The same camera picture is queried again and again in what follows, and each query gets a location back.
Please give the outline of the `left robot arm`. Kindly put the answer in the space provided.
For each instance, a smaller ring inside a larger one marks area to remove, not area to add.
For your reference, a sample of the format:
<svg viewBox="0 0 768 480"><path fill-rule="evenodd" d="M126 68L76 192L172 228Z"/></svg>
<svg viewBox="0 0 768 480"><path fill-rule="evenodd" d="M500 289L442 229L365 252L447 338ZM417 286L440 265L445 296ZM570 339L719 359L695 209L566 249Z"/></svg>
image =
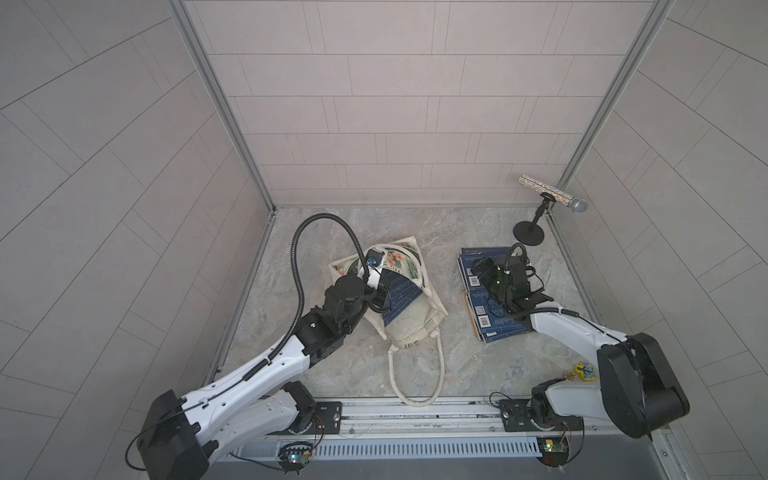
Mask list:
<svg viewBox="0 0 768 480"><path fill-rule="evenodd" d="M326 290L322 306L307 310L297 249L303 231L322 219L348 232L358 261ZM377 294L386 257L380 247L364 251L350 226L334 214L305 219L290 246L298 307L287 333L209 385L182 396L172 390L158 396L128 445L141 457L137 470L151 479L200 479L211 464L253 439L304 430L315 401L297 378L340 348L369 309L382 308Z"/></svg>

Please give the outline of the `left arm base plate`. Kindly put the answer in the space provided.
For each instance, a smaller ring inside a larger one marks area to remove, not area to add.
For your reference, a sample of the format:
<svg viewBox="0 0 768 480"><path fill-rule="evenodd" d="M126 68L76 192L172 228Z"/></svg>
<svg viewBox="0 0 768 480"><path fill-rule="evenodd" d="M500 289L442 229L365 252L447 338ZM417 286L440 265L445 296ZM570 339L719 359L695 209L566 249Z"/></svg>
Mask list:
<svg viewBox="0 0 768 480"><path fill-rule="evenodd" d="M312 419L299 431L302 435L336 435L340 432L343 404L340 401L320 401L316 404Z"/></svg>

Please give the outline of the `floral canvas tote bag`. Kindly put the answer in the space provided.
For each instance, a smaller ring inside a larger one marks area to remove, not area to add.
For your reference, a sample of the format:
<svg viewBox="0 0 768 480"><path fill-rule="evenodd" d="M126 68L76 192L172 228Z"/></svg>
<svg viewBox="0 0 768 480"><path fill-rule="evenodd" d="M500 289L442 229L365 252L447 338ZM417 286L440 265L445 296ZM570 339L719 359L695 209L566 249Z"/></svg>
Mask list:
<svg viewBox="0 0 768 480"><path fill-rule="evenodd" d="M374 300L364 318L378 334L390 342L388 350L389 381L394 393L407 406L423 408L434 403L443 388L446 372L440 324L448 312L429 279L425 257L413 236L390 243L375 244L364 250L364 257L351 255L329 264L331 277L345 274L362 278L374 290ZM435 391L424 400L404 395L397 384L395 354L431 338L435 341L439 377Z"/></svg>

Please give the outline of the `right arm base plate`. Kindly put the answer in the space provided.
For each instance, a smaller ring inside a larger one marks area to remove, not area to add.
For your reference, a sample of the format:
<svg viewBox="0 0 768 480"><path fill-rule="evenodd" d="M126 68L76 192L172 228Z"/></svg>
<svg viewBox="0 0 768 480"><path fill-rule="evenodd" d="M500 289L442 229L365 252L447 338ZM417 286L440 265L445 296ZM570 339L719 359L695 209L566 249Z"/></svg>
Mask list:
<svg viewBox="0 0 768 480"><path fill-rule="evenodd" d="M495 403L506 432L576 432L584 429L578 416L560 416L538 398L503 398Z"/></svg>

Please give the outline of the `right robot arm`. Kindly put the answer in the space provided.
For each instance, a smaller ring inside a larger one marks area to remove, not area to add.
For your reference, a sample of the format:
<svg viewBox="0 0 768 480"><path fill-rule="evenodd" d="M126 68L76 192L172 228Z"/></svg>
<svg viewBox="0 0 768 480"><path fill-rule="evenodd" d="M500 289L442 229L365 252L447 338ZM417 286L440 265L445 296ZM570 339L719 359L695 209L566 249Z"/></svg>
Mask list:
<svg viewBox="0 0 768 480"><path fill-rule="evenodd" d="M590 381L551 379L532 389L529 411L536 427L552 428L565 417L593 418L641 438L689 414L689 399L659 342L600 326L532 288L536 271L523 244L504 256L482 253L468 268L470 283L509 319L557 340L594 368Z"/></svg>

